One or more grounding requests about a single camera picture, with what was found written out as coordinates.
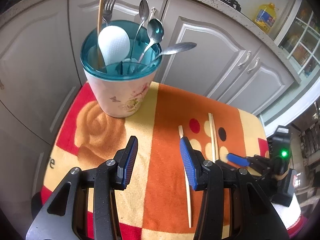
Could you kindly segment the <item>white gloved right hand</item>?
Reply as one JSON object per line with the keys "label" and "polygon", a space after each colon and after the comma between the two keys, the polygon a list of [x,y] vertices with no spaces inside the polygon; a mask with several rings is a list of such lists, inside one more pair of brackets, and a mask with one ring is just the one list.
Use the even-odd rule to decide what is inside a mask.
{"label": "white gloved right hand", "polygon": [[272,205],[286,229],[289,229],[298,222],[301,215],[301,209],[295,194],[293,194],[289,207],[276,203],[272,203]]}

